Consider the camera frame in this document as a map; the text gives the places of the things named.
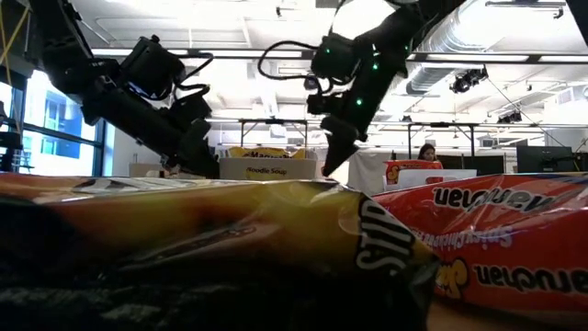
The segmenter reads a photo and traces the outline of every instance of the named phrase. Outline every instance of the noodle soup box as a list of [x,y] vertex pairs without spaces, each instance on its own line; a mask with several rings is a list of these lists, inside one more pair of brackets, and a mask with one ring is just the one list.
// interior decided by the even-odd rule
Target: noodle soup box
[[226,157],[219,160],[220,179],[289,180],[315,179],[318,163],[311,159]]

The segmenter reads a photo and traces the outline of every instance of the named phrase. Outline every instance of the chip bag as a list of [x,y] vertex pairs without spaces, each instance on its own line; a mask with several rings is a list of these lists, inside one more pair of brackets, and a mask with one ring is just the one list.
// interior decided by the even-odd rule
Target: chip bag
[[231,147],[229,149],[229,157],[265,157],[265,158],[294,158],[303,159],[305,158],[305,150],[299,149],[294,154],[289,153],[281,148],[272,147],[256,147],[256,148],[243,148],[243,147]]
[[442,259],[438,295],[588,326],[588,176],[500,175],[374,200]]
[[426,245],[333,182],[3,174],[0,211],[11,330],[422,330],[435,280]]
[[424,160],[386,161],[386,165],[386,183],[388,185],[398,184],[398,176],[403,169],[443,169],[440,162]]

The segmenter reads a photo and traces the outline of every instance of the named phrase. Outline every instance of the woman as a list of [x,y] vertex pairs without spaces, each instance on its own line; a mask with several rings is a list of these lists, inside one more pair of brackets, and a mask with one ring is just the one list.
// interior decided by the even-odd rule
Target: woman
[[436,161],[437,156],[435,155],[435,147],[430,143],[424,144],[423,147],[421,147],[418,159],[431,162]]

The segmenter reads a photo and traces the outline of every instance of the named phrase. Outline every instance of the glass window pane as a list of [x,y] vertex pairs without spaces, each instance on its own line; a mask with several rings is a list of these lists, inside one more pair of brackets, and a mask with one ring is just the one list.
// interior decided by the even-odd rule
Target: glass window pane
[[24,131],[19,172],[43,176],[92,176],[94,146]]
[[28,80],[25,122],[91,141],[96,139],[96,127],[84,123],[80,106],[53,87],[49,77],[40,71]]
[[12,115],[12,87],[0,82],[0,101],[4,102],[4,112],[8,117]]

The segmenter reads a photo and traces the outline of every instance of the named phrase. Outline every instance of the red snack bag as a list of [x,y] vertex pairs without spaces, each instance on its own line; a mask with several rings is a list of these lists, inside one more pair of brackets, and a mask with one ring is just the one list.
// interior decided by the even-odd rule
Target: red snack bag
[[438,295],[577,329],[588,326],[587,192],[588,174],[499,175],[374,200],[441,258]]
[[398,160],[386,161],[386,182],[388,185],[398,184],[398,175],[403,169],[443,169],[440,162],[430,162],[424,160]]

